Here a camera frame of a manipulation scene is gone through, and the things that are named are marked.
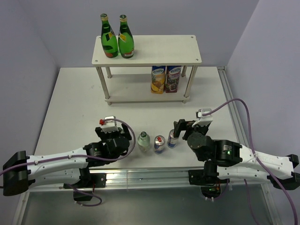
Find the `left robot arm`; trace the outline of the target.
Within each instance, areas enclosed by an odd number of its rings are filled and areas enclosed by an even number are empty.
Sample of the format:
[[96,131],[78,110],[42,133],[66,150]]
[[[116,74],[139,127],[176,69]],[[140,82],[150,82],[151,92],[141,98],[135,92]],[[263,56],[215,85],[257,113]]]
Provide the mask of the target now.
[[108,165],[128,156],[135,142],[132,128],[101,125],[95,129],[100,138],[82,148],[60,154],[29,156],[26,151],[15,153],[4,165],[3,195],[22,194],[30,188],[62,183],[85,188],[91,183],[90,168]]

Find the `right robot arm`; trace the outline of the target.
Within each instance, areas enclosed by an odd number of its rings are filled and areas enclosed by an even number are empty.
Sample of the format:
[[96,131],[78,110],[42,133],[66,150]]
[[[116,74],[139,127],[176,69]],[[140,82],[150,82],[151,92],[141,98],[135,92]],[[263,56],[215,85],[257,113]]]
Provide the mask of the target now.
[[249,180],[258,183],[271,183],[274,188],[295,190],[300,186],[300,175],[294,171],[299,164],[297,155],[285,157],[253,152],[250,148],[229,140],[213,140],[207,135],[209,122],[174,122],[174,137],[184,131],[183,140],[195,153],[203,169],[188,171],[189,183],[209,186],[226,183],[227,180]]

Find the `green glass bottle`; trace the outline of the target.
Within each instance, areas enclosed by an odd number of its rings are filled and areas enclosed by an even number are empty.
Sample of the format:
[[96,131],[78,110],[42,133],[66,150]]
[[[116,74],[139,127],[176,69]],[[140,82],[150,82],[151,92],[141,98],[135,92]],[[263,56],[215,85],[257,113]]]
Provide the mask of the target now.
[[102,22],[101,29],[101,44],[106,57],[114,58],[118,56],[118,43],[117,38],[108,22],[108,15],[101,14],[100,19]]
[[119,52],[123,58],[128,59],[134,55],[135,44],[132,33],[128,26],[128,19],[126,15],[120,15],[118,46]]

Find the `blue silver energy drink can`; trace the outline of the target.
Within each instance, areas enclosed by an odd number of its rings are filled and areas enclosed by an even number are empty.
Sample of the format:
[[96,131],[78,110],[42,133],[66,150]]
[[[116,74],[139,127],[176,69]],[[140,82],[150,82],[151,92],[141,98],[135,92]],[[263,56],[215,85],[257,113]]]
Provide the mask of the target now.
[[154,152],[156,154],[161,154],[164,151],[165,138],[162,135],[158,135],[154,139]]

